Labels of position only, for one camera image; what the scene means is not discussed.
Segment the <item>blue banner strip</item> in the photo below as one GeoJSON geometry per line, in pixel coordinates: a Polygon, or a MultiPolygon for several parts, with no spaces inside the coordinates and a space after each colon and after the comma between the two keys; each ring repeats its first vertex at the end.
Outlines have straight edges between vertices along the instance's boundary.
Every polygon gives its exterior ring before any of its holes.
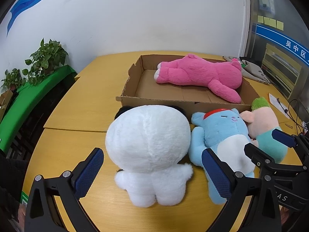
{"type": "Polygon", "coordinates": [[[308,66],[308,48],[296,40],[262,25],[256,25],[256,34],[283,47],[308,66]]]}

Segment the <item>pink pig plush teal outfit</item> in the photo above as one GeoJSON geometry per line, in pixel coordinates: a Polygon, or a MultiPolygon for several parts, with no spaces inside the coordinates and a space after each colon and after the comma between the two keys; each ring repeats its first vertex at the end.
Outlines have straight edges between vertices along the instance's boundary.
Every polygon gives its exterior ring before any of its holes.
{"type": "Polygon", "coordinates": [[[264,97],[255,98],[252,101],[251,111],[241,112],[240,117],[247,124],[252,143],[271,156],[275,163],[282,162],[288,148],[272,137],[272,131],[281,128],[268,101],[264,97]]]}

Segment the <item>yellow sticky notes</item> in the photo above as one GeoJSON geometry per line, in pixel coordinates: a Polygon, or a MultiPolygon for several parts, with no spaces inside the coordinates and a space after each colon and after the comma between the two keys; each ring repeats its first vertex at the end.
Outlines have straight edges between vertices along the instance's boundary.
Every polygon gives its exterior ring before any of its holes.
{"type": "Polygon", "coordinates": [[[258,15],[258,23],[271,26],[282,31],[284,30],[284,23],[273,18],[258,15]]]}

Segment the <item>grey cloth bag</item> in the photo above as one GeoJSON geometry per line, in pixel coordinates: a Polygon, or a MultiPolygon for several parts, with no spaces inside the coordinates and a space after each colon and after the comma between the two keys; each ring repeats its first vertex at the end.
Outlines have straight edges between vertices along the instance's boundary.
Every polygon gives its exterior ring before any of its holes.
{"type": "Polygon", "coordinates": [[[241,64],[241,74],[244,78],[249,78],[262,84],[271,84],[270,80],[267,78],[267,76],[258,65],[245,59],[236,59],[241,64]]]}

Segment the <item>small potted plant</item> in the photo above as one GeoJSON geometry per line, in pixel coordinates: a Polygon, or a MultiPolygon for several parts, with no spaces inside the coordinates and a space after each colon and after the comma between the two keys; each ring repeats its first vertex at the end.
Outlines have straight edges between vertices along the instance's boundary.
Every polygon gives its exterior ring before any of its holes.
{"type": "Polygon", "coordinates": [[[12,69],[11,72],[5,71],[5,78],[1,80],[2,88],[14,91],[24,85],[24,79],[21,76],[19,69],[12,69]]]}

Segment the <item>white panda plush toy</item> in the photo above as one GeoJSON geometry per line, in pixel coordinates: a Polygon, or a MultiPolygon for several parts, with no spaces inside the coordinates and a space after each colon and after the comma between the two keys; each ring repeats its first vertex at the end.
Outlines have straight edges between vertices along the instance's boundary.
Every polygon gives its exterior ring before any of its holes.
{"type": "Polygon", "coordinates": [[[193,167],[181,164],[191,142],[185,111],[178,106],[123,106],[108,127],[105,148],[119,167],[116,185],[138,207],[179,204],[193,167]]]}

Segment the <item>brown cardboard box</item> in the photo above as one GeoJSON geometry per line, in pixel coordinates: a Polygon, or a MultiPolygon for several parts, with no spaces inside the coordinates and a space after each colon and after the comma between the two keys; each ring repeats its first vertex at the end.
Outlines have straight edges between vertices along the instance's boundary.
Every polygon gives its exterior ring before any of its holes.
{"type": "Polygon", "coordinates": [[[161,61],[174,61],[181,55],[141,55],[128,70],[128,79],[120,96],[122,106],[166,105],[184,109],[188,120],[195,112],[209,112],[219,108],[235,108],[239,112],[250,111],[258,93],[243,79],[236,90],[241,97],[239,104],[230,103],[216,96],[206,87],[157,84],[154,73],[161,61]]]}

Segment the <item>blue bear plush toy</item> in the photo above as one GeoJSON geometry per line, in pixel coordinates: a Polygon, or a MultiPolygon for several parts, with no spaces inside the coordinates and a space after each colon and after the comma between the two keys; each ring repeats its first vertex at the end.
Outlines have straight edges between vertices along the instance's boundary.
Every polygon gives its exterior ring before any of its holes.
{"type": "Polygon", "coordinates": [[[210,148],[233,171],[240,171],[246,177],[255,176],[255,165],[244,153],[245,145],[251,143],[248,128],[237,109],[196,112],[192,114],[191,122],[195,127],[191,132],[188,156],[194,165],[203,166],[202,152],[210,148]]]}

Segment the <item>white paper sheet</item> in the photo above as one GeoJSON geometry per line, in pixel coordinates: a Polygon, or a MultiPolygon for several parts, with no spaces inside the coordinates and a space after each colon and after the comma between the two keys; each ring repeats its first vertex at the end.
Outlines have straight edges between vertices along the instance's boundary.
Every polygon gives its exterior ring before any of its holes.
{"type": "Polygon", "coordinates": [[[272,94],[269,93],[269,102],[273,105],[278,111],[280,111],[286,118],[290,118],[288,108],[280,102],[279,98],[276,98],[272,94]]]}

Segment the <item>green potted plant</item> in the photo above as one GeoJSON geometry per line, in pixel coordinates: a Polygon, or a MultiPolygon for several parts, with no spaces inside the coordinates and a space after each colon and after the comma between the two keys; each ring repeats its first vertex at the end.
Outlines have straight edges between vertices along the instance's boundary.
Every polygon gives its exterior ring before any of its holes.
{"type": "Polygon", "coordinates": [[[48,75],[54,73],[57,68],[64,66],[67,56],[68,53],[62,47],[61,42],[50,39],[45,43],[42,39],[38,50],[25,60],[28,68],[23,69],[22,74],[27,77],[29,84],[37,85],[48,75]]]}

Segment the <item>pink bear plush toy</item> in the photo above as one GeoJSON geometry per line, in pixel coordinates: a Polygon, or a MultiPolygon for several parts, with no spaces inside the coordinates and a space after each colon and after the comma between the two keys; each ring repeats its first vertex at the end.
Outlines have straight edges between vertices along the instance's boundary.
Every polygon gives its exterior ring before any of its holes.
{"type": "Polygon", "coordinates": [[[154,74],[158,84],[207,87],[220,98],[235,104],[241,102],[237,93],[243,81],[238,59],[210,62],[194,54],[170,62],[160,62],[154,74]]]}

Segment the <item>green cloth covered shelf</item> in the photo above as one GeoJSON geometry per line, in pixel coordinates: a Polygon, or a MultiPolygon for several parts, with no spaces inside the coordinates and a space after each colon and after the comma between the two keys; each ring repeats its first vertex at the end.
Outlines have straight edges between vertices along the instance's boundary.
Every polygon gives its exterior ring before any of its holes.
{"type": "Polygon", "coordinates": [[[40,84],[26,83],[17,90],[18,95],[1,121],[1,150],[6,154],[20,127],[35,106],[67,76],[75,77],[76,72],[70,66],[56,69],[40,84]]]}

